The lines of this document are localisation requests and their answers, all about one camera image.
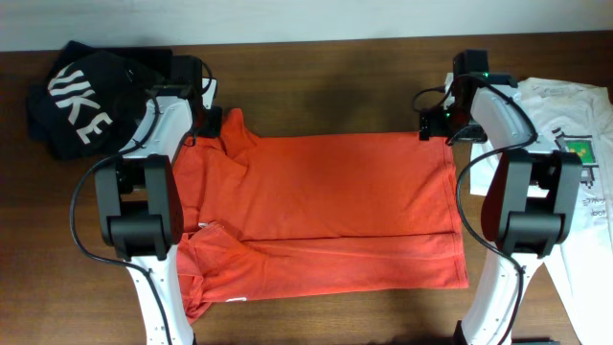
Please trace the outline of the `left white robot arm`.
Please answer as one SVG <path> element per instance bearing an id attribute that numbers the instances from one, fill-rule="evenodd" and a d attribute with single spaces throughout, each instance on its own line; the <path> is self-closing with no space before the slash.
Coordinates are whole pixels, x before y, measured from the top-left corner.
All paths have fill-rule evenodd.
<path id="1" fill-rule="evenodd" d="M 204 61 L 173 57 L 169 78 L 146 90 L 146 113 L 130 141 L 91 172 L 102 239 L 115 252 L 109 262 L 133 282 L 148 344 L 196 341 L 178 282 L 184 218 L 172 166 L 182 148 L 220 134 L 216 90 Z"/>

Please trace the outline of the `red orange soccer t-shirt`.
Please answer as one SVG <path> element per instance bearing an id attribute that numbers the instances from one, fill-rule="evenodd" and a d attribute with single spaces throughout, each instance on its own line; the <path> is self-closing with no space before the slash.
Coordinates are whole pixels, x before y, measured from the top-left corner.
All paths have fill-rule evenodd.
<path id="1" fill-rule="evenodd" d="M 456 167 L 413 132 L 260 137 L 240 110 L 173 168 L 190 321 L 215 303 L 466 288 Z"/>

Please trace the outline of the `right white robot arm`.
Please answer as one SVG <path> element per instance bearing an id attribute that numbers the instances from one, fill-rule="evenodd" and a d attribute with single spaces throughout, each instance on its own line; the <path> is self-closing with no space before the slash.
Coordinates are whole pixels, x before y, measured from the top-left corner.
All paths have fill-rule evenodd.
<path id="1" fill-rule="evenodd" d="M 447 145 L 490 143 L 458 175 L 489 158 L 498 165 L 481 208 L 481 229 L 461 222 L 486 250 L 477 295 L 457 322 L 461 345 L 509 344 L 523 296 L 534 273 L 569 236 L 581 180 L 579 156 L 541 134 L 521 103 L 514 77 L 493 73 L 484 50 L 464 50 L 436 104 L 421 108 L 419 137 Z"/>

